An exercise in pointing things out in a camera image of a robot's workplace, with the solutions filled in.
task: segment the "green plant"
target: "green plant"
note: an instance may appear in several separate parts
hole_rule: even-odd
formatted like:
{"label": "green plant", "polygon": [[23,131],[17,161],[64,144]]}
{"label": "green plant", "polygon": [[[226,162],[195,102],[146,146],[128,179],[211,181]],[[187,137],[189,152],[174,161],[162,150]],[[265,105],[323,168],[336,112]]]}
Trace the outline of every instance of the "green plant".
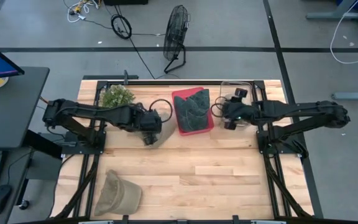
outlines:
{"label": "green plant", "polygon": [[101,95],[103,107],[113,108],[132,103],[135,96],[122,85],[113,85]]}

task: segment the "beige hat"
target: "beige hat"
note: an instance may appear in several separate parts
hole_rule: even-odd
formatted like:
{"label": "beige hat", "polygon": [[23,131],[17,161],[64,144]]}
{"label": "beige hat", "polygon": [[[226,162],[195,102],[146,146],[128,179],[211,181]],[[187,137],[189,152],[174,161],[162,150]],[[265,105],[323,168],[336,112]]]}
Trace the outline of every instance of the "beige hat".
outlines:
{"label": "beige hat", "polygon": [[107,212],[131,215],[136,212],[141,195],[141,187],[120,179],[113,170],[109,170],[94,215],[99,216]]}

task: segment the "red box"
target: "red box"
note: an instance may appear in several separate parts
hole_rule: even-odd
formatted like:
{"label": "red box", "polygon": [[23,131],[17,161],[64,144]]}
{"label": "red box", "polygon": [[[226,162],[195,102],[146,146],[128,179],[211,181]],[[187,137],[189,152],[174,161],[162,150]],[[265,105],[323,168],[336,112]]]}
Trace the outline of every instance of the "red box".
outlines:
{"label": "red box", "polygon": [[[196,87],[196,88],[191,88],[191,89],[187,89],[187,90],[173,91],[172,92],[173,107],[175,108],[175,96],[179,96],[180,98],[185,100],[189,96],[196,94],[200,90],[204,90],[204,88],[203,87]],[[208,126],[205,129],[198,130],[198,131],[185,132],[179,126],[178,117],[177,117],[177,123],[178,123],[179,133],[180,133],[181,136],[189,136],[189,135],[192,135],[192,134],[205,133],[205,132],[208,132],[208,131],[210,131],[210,130],[212,130],[214,128],[214,121],[212,119],[211,108],[208,110]]]}

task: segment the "gray floor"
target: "gray floor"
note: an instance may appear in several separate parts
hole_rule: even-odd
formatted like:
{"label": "gray floor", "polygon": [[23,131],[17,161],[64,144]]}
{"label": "gray floor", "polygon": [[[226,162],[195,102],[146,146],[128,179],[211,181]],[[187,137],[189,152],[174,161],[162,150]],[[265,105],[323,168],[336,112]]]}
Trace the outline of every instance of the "gray floor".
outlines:
{"label": "gray floor", "polygon": [[[305,14],[333,10],[333,1],[269,0],[269,3],[282,47],[329,47],[337,22],[307,21]],[[146,6],[121,8],[134,32],[164,33],[170,11],[177,4],[183,4],[191,13],[186,46],[273,47],[261,0],[150,0]],[[110,15],[103,7],[99,11],[91,8],[87,16],[109,25]],[[139,47],[163,44],[163,37],[135,36],[133,40]],[[342,23],[334,46],[358,47],[358,21]],[[94,24],[81,21],[69,24],[61,0],[6,0],[0,11],[0,47],[131,47],[131,43]],[[50,67],[43,92],[50,99],[75,100],[83,75],[120,75],[126,69],[142,79],[150,78],[135,52],[6,55],[22,66]],[[155,76],[163,74],[167,61],[161,52],[141,55]],[[282,78],[275,53],[188,52],[187,56],[188,63],[173,72],[182,78]],[[338,57],[357,60],[357,54]],[[358,64],[341,65],[331,54],[285,53],[284,58],[297,102],[330,100],[334,91],[358,91]],[[358,220],[358,102],[338,103],[349,110],[352,122],[343,129],[310,131],[305,134],[306,143],[324,217]],[[45,132],[41,117],[42,110],[37,109],[30,125],[34,131]],[[53,185],[53,182],[31,183],[25,197],[33,201],[33,206],[25,211],[14,210],[10,222],[45,218],[52,204]]]}

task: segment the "wooden table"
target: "wooden table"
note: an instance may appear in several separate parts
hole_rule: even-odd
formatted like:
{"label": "wooden table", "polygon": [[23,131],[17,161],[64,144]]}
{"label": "wooden table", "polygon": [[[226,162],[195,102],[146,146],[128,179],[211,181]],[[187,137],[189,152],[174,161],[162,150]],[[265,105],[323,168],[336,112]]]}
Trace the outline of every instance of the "wooden table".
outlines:
{"label": "wooden table", "polygon": [[[78,102],[92,105],[96,84],[97,80],[83,80]],[[285,101],[280,80],[265,80],[265,85],[269,100]],[[172,91],[193,87],[197,86],[127,86],[135,94],[135,102],[142,102],[146,108],[159,98],[172,102]],[[213,104],[220,86],[204,88],[209,89]],[[223,92],[234,93],[234,89],[226,88]],[[168,111],[163,103],[155,107],[159,113]],[[79,121],[89,125],[85,119]],[[99,160],[91,219],[122,219],[122,215],[112,213],[100,217],[93,215],[109,169],[142,187],[140,206],[137,213],[130,215],[131,220],[230,220],[233,215],[245,220],[273,218],[264,160],[255,136],[257,128],[248,126],[230,131],[221,127],[219,118],[214,118],[214,123],[215,128],[210,132],[193,136],[180,136],[176,129],[158,149],[145,149],[142,140],[133,133],[108,126],[106,148]],[[289,119],[283,119],[277,125],[288,123]],[[82,155],[74,156],[62,167],[52,216],[66,205],[76,190],[82,158]],[[308,213],[313,214],[300,159],[294,154],[282,154],[280,158],[288,190]],[[276,191],[283,215],[281,195],[277,188]],[[86,191],[82,200],[82,212],[87,194]]]}

